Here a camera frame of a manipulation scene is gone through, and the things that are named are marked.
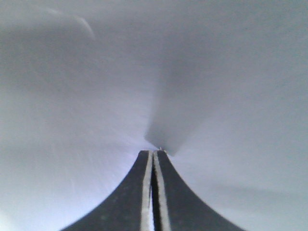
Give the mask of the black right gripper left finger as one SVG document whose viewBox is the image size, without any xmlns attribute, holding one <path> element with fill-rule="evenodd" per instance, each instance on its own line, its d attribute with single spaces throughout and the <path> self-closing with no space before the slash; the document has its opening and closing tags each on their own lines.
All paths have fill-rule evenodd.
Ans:
<svg viewBox="0 0 308 231">
<path fill-rule="evenodd" d="M 65 231 L 148 231 L 153 154 L 140 151 L 118 187 Z"/>
</svg>

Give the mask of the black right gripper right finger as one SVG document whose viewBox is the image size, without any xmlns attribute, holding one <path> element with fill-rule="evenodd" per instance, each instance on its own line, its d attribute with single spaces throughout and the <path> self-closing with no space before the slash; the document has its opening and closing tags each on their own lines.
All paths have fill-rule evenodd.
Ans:
<svg viewBox="0 0 308 231">
<path fill-rule="evenodd" d="M 164 151 L 153 153 L 155 231 L 241 231 L 204 203 L 177 173 Z"/>
</svg>

